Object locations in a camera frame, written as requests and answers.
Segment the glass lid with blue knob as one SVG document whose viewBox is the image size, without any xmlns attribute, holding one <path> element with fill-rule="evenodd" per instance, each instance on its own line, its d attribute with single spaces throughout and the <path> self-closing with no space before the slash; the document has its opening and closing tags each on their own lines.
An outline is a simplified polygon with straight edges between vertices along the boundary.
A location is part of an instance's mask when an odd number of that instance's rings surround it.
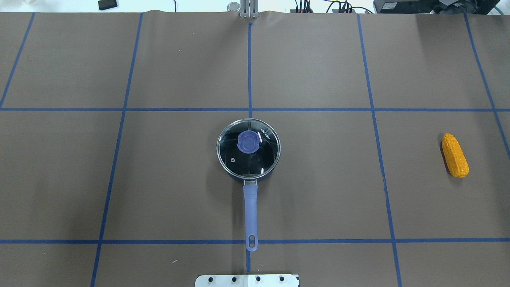
<svg viewBox="0 0 510 287">
<path fill-rule="evenodd" d="M 255 118 L 230 123 L 216 143 L 220 164 L 239 181 L 267 178 L 278 164 L 281 152 L 282 145 L 275 129 Z"/>
</svg>

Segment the yellow corn cob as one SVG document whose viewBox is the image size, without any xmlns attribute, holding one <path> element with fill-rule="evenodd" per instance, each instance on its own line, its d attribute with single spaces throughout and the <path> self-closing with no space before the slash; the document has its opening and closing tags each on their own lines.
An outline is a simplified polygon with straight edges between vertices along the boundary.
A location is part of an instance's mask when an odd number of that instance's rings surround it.
<svg viewBox="0 0 510 287">
<path fill-rule="evenodd" d="M 457 138 L 445 133 L 441 139 L 441 150 L 449 173 L 455 178 L 464 178 L 469 174 L 466 156 Z"/>
</svg>

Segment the small black box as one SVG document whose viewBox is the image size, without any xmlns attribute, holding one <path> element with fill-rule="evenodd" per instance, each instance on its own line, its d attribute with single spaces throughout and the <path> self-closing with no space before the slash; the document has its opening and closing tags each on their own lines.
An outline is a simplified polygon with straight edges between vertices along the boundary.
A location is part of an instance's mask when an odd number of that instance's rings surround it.
<svg viewBox="0 0 510 287">
<path fill-rule="evenodd" d="M 116 0 L 98 0 L 97 5 L 100 11 L 118 7 Z"/>
</svg>

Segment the brown table mat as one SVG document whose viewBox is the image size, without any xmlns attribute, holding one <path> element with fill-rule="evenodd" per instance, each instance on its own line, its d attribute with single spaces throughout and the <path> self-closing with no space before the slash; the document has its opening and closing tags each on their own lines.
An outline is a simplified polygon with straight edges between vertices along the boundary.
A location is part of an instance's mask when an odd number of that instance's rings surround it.
<svg viewBox="0 0 510 287">
<path fill-rule="evenodd" d="M 2 287 L 508 287 L 509 16 L 1 14 Z"/>
</svg>

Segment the aluminium frame post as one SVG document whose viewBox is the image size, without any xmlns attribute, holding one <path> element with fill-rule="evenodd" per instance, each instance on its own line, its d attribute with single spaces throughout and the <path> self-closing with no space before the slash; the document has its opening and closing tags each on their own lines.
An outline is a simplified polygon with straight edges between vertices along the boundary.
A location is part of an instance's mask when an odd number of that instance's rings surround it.
<svg viewBox="0 0 510 287">
<path fill-rule="evenodd" d="M 240 18 L 259 18 L 258 0 L 240 0 Z"/>
</svg>

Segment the metal mounting plate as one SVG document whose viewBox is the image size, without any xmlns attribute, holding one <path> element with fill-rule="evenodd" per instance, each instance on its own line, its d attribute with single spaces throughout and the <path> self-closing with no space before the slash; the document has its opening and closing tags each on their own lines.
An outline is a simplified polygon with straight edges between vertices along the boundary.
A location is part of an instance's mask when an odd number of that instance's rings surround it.
<svg viewBox="0 0 510 287">
<path fill-rule="evenodd" d="M 298 275 L 293 274 L 242 274 L 200 275 L 195 287 L 299 287 Z"/>
</svg>

